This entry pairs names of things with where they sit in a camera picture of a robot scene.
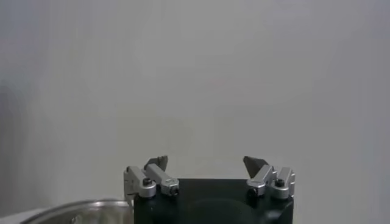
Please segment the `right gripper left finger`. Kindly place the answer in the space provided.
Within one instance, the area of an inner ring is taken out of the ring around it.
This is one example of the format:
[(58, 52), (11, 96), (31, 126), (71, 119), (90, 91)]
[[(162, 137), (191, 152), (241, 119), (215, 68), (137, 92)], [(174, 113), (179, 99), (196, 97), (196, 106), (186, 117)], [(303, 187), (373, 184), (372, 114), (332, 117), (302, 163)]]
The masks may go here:
[(136, 197), (152, 199), (157, 193), (176, 197), (180, 192), (180, 181), (166, 173), (168, 157), (150, 158), (143, 168), (127, 166), (123, 172), (124, 199), (134, 205)]

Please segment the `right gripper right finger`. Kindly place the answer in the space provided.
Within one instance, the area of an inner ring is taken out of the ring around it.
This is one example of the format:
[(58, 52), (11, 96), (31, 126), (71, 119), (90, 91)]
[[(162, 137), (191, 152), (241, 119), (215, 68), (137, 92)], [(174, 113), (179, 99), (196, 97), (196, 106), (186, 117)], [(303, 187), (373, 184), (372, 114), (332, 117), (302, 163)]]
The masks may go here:
[(243, 163), (249, 179), (249, 192), (255, 197), (268, 195), (276, 200), (287, 200), (295, 196), (295, 173), (290, 167), (277, 171), (264, 159), (245, 156)]

